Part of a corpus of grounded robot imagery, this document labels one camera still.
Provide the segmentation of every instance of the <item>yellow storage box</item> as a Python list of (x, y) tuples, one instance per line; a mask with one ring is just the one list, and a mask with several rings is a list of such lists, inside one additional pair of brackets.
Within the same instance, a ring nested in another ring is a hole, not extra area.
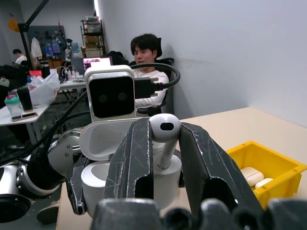
[(246, 142), (227, 153), (240, 169), (252, 167), (273, 180), (255, 189), (251, 187), (263, 208), (272, 198), (292, 197), (298, 189), (302, 172), (307, 166), (268, 149), (254, 141)]

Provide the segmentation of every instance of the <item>smartphone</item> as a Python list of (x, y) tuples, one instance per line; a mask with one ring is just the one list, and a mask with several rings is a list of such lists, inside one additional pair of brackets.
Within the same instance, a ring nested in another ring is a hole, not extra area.
[(38, 116), (38, 114), (37, 113), (30, 113), (30, 114), (24, 114), (24, 115), (21, 115), (21, 116), (14, 116), (14, 117), (12, 117), (12, 121), (25, 120), (25, 119), (35, 117), (35, 116)]

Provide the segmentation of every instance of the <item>office chair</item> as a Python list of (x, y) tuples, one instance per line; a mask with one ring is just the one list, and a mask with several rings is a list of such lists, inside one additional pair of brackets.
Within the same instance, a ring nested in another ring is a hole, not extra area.
[[(161, 48), (161, 38), (158, 38), (159, 39), (159, 50), (158, 50), (158, 53), (157, 53), (157, 58), (160, 57), (162, 55), (162, 48)], [(155, 61), (156, 63), (162, 63), (162, 64), (168, 64), (168, 65), (172, 65), (172, 63), (174, 62), (174, 59), (171, 58), (171, 57), (167, 57), (167, 58), (164, 58), (164, 59), (160, 59), (160, 60), (157, 60)], [(130, 66), (133, 66), (133, 65), (136, 65), (136, 62), (133, 61), (129, 64)], [(171, 77), (172, 77), (172, 71), (170, 70), (167, 70), (167, 69), (163, 69), (163, 68), (156, 68), (157, 71), (160, 71), (160, 72), (164, 72), (167, 77), (168, 77), (168, 80), (171, 81)], [(162, 100), (162, 103), (161, 105), (157, 106), (157, 107), (149, 107), (149, 108), (139, 108), (137, 111), (139, 114), (148, 114), (148, 116), (153, 116), (153, 115), (156, 115), (156, 114), (161, 114), (162, 111), (161, 111), (161, 107), (166, 105), (166, 97), (167, 97), (167, 91), (165, 92), (165, 96)]]

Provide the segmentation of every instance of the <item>white earbud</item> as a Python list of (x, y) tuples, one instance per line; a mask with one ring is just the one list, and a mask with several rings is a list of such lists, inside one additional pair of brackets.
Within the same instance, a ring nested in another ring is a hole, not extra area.
[(149, 118), (153, 131), (153, 140), (165, 143), (158, 166), (167, 169), (176, 148), (181, 129), (179, 119), (172, 114), (157, 114)]

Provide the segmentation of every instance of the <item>earbud stem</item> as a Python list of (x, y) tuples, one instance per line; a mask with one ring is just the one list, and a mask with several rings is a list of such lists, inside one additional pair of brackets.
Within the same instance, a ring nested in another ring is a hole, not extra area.
[(175, 140), (167, 142), (164, 145), (164, 148), (163, 148), (163, 151), (162, 151), (162, 155), (161, 155), (161, 159), (158, 162), (158, 166), (161, 169), (167, 169), (169, 167), (169, 165), (171, 164), (171, 159), (172, 159), (172, 156), (174, 154), (177, 141), (178, 140), (175, 139)]

